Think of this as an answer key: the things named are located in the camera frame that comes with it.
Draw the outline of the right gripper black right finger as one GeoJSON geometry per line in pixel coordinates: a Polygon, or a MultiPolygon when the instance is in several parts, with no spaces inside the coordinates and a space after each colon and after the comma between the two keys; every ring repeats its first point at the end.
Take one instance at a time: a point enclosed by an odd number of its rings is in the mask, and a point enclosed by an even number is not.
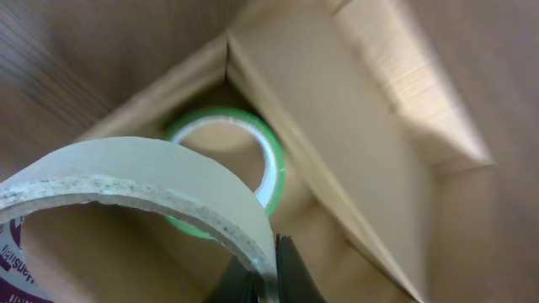
{"type": "Polygon", "coordinates": [[[276,236],[280,303],[326,303],[289,236],[276,236]]]}

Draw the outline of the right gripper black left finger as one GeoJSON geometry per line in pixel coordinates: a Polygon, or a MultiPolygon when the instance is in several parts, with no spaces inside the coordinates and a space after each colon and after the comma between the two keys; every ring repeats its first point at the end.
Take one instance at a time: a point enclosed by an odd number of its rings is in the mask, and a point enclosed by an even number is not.
{"type": "Polygon", "coordinates": [[[232,257],[204,303],[255,303],[255,275],[232,257]]]}

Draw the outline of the green tape roll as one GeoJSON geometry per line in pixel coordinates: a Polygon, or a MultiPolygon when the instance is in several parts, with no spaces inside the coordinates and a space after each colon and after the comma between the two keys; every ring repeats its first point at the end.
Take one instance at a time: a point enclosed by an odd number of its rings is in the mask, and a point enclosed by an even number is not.
{"type": "Polygon", "coordinates": [[[234,173],[266,215],[276,209],[286,184],[286,161],[276,134],[255,114],[235,108],[198,109],[174,122],[165,139],[234,173]]]}

